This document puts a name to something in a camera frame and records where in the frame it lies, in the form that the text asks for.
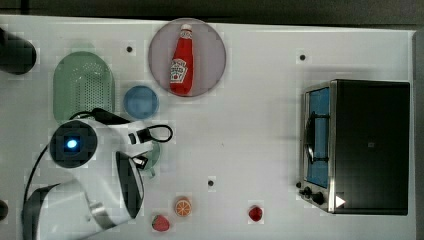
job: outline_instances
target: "white tabletop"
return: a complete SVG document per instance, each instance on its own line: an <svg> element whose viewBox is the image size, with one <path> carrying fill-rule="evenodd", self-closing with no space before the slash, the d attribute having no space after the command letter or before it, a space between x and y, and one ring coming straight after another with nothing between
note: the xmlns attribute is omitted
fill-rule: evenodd
<svg viewBox="0 0 424 240"><path fill-rule="evenodd" d="M93 45L114 74L118 114L128 117L121 106L125 90L145 84L160 99L152 120L175 129L173 141L163 145L157 176L144 181L143 212L90 239L415 239L412 140L407 216L327 214L301 200L294 186L302 90L335 78L412 83L412 31L211 24L226 46L224 76L211 92L180 98L156 84L147 63L150 40L163 24L0 16L0 27L31 40L38 52L28 74L0 72L0 199L10 208L0 222L1 239L22 238L24 184L58 126L52 76L58 62L83 43ZM208 176L216 177L216 192L208 192ZM68 179L45 160L32 189ZM182 194L192 199L187 218L172 208ZM263 224L248 224L254 203L264 208ZM168 216L168 232L153 232L155 213Z"/></svg>

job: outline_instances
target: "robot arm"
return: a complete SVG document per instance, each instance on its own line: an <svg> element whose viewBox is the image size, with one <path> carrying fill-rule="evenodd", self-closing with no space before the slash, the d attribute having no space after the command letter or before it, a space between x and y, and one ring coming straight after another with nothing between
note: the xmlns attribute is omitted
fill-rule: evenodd
<svg viewBox="0 0 424 240"><path fill-rule="evenodd" d="M106 126L92 120L60 126L48 152L74 180L31 195L23 210L24 239L83 239L134 219L144 191L132 158L152 150L151 139L137 136L145 129L142 122Z"/></svg>

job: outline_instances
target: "red ketchup bottle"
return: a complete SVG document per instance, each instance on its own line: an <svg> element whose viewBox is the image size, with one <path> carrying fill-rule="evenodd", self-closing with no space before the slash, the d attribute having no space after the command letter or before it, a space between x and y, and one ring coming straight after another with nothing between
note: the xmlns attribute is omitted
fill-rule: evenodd
<svg viewBox="0 0 424 240"><path fill-rule="evenodd" d="M193 85L193 40L191 25L181 26L180 38L171 62L169 87L177 95L187 95Z"/></svg>

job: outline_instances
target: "blue bowl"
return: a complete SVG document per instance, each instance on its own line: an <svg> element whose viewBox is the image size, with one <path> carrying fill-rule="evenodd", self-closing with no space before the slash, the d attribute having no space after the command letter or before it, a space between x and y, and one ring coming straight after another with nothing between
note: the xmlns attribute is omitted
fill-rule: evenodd
<svg viewBox="0 0 424 240"><path fill-rule="evenodd" d="M158 96L146 86L135 86L125 94L124 108L131 117L149 118L156 113L158 107Z"/></svg>

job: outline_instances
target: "orange fruit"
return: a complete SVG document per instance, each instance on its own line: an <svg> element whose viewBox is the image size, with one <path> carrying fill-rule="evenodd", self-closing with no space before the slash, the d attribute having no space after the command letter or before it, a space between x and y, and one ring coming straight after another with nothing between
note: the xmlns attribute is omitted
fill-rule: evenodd
<svg viewBox="0 0 424 240"><path fill-rule="evenodd" d="M175 213L180 217L187 217L191 213L191 203L187 198L181 198L175 204Z"/></svg>

